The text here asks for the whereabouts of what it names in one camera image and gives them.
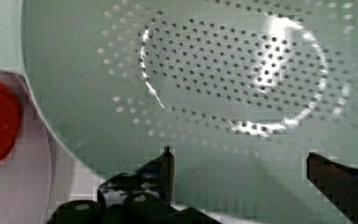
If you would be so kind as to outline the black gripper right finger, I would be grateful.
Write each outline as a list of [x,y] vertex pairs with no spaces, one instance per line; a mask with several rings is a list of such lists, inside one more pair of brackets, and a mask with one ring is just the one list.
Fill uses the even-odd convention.
[[347,219],[358,224],[358,169],[311,152],[306,159],[307,179]]

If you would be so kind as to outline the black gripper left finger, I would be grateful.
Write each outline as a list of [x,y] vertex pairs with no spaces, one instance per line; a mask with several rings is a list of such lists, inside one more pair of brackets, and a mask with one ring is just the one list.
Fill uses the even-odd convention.
[[120,173],[97,188],[97,201],[104,206],[123,204],[131,194],[150,193],[169,203],[174,182],[174,156],[166,146],[161,155],[132,173]]

